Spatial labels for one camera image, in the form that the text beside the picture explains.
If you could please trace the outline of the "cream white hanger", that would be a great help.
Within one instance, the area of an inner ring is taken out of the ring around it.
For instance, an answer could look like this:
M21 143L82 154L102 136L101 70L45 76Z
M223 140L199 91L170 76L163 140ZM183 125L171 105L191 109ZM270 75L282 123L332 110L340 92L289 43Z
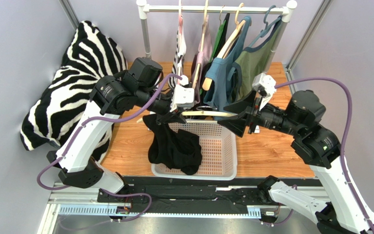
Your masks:
M212 107L205 106L204 108L196 109L196 108L190 108L190 109L182 109L178 108L175 110L176 113L182 113L184 118L187 120L189 117L232 117L236 115L235 113L230 113L230 112L222 112L218 111ZM148 111L149 115L155 115L154 121L156 122L156 118L159 114Z

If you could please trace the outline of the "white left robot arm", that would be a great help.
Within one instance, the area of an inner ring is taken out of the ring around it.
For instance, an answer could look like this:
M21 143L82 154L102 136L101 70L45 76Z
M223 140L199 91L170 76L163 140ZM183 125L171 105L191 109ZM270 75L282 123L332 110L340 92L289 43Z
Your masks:
M113 124L133 119L123 114L135 106L140 112L149 110L161 115L160 122L184 122L173 97L162 93L170 78L177 80L178 88L188 84L186 76L164 76L160 64L141 57L129 69L107 75L95 84L71 136L60 149L47 154L50 164L60 169L58 176L64 187L96 187L111 193L124 187L122 177L96 161L93 151Z

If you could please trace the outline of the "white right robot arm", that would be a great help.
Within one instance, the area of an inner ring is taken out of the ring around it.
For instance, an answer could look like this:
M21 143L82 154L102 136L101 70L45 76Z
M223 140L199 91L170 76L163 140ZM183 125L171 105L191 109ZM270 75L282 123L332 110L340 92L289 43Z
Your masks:
M325 106L311 90L295 92L286 109L272 104L259 108L256 92L233 103L229 108L241 112L225 117L218 124L242 137L256 126L291 135L291 147L309 165L324 187L329 201L318 200L268 176L258 185L263 202L277 202L290 207L316 224L323 234L364 234L374 230L374 212L361 209L364 200L353 194L340 163L341 144L337 136L320 124Z

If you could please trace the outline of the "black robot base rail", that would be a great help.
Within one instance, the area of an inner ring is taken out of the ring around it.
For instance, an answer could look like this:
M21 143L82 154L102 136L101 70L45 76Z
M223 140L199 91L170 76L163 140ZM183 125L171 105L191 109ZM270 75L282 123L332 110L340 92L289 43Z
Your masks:
M142 213L163 216L258 216L252 208L285 208L257 187L261 177L240 177L230 181L170 179L127 176L119 197L98 188L68 188L53 192L49 203L61 204L66 214L135 216Z

